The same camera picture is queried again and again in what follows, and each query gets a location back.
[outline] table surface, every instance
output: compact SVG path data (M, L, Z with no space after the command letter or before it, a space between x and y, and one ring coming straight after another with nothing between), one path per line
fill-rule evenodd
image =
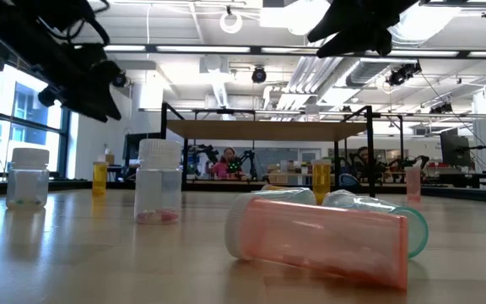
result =
M133 191L55 193L36 214L0 198L0 303L486 304L486 203L424 198L429 244L400 292L236 261L223 241L234 196L185 193L176 225L135 225Z

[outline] glass window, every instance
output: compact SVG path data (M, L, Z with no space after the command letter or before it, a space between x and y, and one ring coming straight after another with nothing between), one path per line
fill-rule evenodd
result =
M18 123L0 120L0 172L2 164L8 164L13 158L14 148L38 148L50 151L48 170L57 171L59 154L59 134L36 128L29 128Z
M45 82L5 65L0 72L0 113L61 128L61 108L45 107L37 98L46 86Z

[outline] pink shirt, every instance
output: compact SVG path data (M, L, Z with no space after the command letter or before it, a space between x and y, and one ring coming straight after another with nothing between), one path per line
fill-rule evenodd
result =
M228 177L228 165L218 162L211 167L211 172L219 178L226 178Z

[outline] computer monitor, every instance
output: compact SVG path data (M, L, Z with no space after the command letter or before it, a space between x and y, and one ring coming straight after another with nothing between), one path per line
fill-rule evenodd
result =
M461 148L468 148L468 138L451 135L448 133L440 134L440 141L442 145L442 160L450 166L471 166L469 150L459 150Z
M160 133L137 133L125 135L125 146L123 147L123 159L125 160L125 166L129 165L130 160L138 159L140 140L146 138L160 138Z

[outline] pink plastic container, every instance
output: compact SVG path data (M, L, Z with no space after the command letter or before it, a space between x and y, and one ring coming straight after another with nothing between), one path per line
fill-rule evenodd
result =
M407 288L408 224L403 216L241 194L228 213L224 241L236 258Z
M421 202L421 169L407 167L406 171L406 199L409 204Z

